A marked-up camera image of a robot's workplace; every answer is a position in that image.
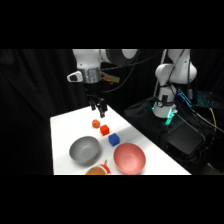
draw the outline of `black curtain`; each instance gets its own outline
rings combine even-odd
[[[142,49],[139,61],[162,49]],[[104,94],[123,115],[126,108],[153,95],[162,53],[135,67],[119,90]],[[224,95],[223,49],[195,49],[199,89]],[[125,80],[131,68],[108,71]],[[82,84],[67,82],[76,71],[71,49],[0,50],[0,174],[53,174],[50,117],[87,106]],[[104,90],[118,85],[104,83]]]
[[[87,106],[71,50],[0,50],[0,174],[53,174],[50,117]]]

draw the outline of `red cube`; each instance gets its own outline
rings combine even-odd
[[[100,131],[103,136],[110,134],[110,129],[107,127],[107,125],[100,127]]]

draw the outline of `metal bowl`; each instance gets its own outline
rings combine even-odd
[[[69,154],[77,163],[86,164],[93,161],[99,151],[100,144],[96,138],[83,137],[73,143]]]

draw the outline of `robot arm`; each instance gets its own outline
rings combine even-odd
[[[83,82],[92,110],[97,107],[101,117],[104,117],[107,105],[106,101],[100,97],[101,63],[127,66],[133,62],[137,51],[138,49],[73,49],[78,72],[69,75],[68,81]],[[188,84],[192,82],[197,76],[197,70],[190,63],[190,49],[169,49],[168,56],[173,64],[160,65],[156,70],[160,93],[153,112],[159,118],[171,120],[171,115],[177,112],[174,104],[176,89],[172,83]]]
[[[172,119],[170,115],[176,113],[174,104],[176,88],[172,83],[188,84],[188,82],[194,81],[197,76],[197,70],[190,62],[190,49],[169,49],[168,56],[173,61],[173,64],[160,65],[156,70],[160,92],[158,102],[153,110],[155,116],[164,119]]]
[[[69,82],[83,82],[87,100],[95,110],[100,111],[101,118],[107,111],[106,101],[100,97],[102,80],[101,63],[126,66],[133,62],[138,49],[73,49],[77,61],[78,72],[68,76]]]

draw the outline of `white table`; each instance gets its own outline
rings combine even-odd
[[[116,133],[121,139],[121,144],[133,143],[144,151],[147,164],[141,172],[142,175],[190,175],[110,107],[103,119],[100,118],[98,110],[92,111],[90,107],[51,118],[55,175],[85,175],[91,167],[104,164],[105,160],[108,161],[107,165],[112,175],[122,175],[113,160],[113,153],[117,146],[112,147],[108,135],[103,137],[100,129],[92,127],[92,121],[95,119],[101,122],[101,126],[107,125],[110,134]],[[101,145],[101,152],[92,164],[79,165],[69,156],[69,149],[76,140],[84,136],[97,138]]]

